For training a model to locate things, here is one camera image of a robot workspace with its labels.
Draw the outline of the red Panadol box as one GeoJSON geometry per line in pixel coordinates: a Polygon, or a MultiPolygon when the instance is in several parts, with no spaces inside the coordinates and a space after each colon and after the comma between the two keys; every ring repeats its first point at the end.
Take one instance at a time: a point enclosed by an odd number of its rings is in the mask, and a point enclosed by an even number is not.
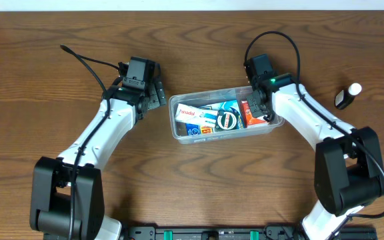
{"type": "Polygon", "coordinates": [[[245,124],[246,128],[248,128],[248,129],[249,128],[262,127],[264,125],[269,124],[262,117],[255,118],[252,116],[249,104],[246,100],[241,101],[241,114],[243,116],[244,124],[245,124]]]}

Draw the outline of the blue fever medicine box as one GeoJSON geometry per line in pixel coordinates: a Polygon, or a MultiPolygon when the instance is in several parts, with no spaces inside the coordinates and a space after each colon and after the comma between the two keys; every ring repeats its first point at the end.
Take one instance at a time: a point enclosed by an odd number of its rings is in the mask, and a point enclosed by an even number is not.
{"type": "MultiPolygon", "coordinates": [[[[215,111],[230,111],[230,112],[238,112],[240,116],[240,123],[242,124],[242,128],[245,128],[245,124],[243,122],[243,118],[239,112],[239,104],[236,100],[224,101],[220,103],[213,103],[209,105],[201,106],[201,109],[215,110],[215,111]]],[[[186,132],[188,135],[202,135],[202,134],[210,134],[216,133],[215,127],[202,127],[199,125],[185,124],[186,132]]]]}

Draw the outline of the green Zam-Buk box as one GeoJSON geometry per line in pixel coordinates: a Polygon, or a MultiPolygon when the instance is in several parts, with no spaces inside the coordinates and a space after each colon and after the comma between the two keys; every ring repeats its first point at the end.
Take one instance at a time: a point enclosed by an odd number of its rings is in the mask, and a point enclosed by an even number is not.
{"type": "Polygon", "coordinates": [[[215,131],[231,131],[241,129],[240,116],[238,112],[218,111],[215,131]]]}

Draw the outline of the white Panadol packet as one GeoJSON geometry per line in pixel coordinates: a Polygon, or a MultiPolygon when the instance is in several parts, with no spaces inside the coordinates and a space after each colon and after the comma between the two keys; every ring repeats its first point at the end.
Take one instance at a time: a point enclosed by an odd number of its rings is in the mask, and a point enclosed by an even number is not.
{"type": "Polygon", "coordinates": [[[178,104],[175,120],[181,123],[199,125],[214,128],[218,117],[218,111],[200,109],[197,107],[178,104]]]}

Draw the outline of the clear plastic container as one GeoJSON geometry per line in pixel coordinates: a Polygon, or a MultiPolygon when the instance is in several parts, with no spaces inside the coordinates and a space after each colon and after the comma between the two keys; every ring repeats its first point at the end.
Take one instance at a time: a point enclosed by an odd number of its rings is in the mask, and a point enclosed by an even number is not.
{"type": "Polygon", "coordinates": [[[236,100],[239,104],[239,112],[241,114],[241,101],[246,100],[246,96],[252,94],[253,90],[248,87],[236,87],[230,89],[219,89],[214,91],[203,91],[196,93],[188,93],[183,95],[174,95],[169,99],[169,114],[171,129],[174,138],[176,138],[181,144],[198,143],[205,141],[214,141],[220,139],[231,139],[237,137],[247,137],[251,135],[260,135],[271,132],[274,128],[282,126],[284,119],[278,115],[274,116],[272,122],[268,122],[268,125],[256,128],[245,128],[222,131],[210,134],[202,135],[188,135],[186,132],[185,124],[175,120],[175,113],[178,104],[189,105],[197,108],[201,106],[209,105],[213,103],[220,103],[224,101],[236,100]]]}

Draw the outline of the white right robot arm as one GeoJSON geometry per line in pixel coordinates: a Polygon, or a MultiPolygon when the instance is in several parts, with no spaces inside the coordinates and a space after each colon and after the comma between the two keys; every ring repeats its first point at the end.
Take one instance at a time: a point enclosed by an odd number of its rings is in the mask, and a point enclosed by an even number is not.
{"type": "Polygon", "coordinates": [[[255,118],[288,121],[315,151],[317,203],[296,228],[266,229],[267,239],[376,239],[372,227],[347,227],[364,207],[384,195],[379,139],[369,127],[357,129],[336,118],[289,74],[279,75],[269,57],[244,62],[253,88],[247,101],[255,118]]]}

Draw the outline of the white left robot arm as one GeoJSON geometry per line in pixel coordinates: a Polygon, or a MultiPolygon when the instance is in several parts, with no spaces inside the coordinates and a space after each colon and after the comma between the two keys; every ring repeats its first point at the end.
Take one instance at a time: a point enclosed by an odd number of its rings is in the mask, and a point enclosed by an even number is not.
{"type": "Polygon", "coordinates": [[[33,170],[29,223],[44,239],[119,239],[122,223],[106,216],[102,172],[124,135],[146,112],[166,104],[161,67],[132,57],[102,95],[82,134],[33,170]]]}

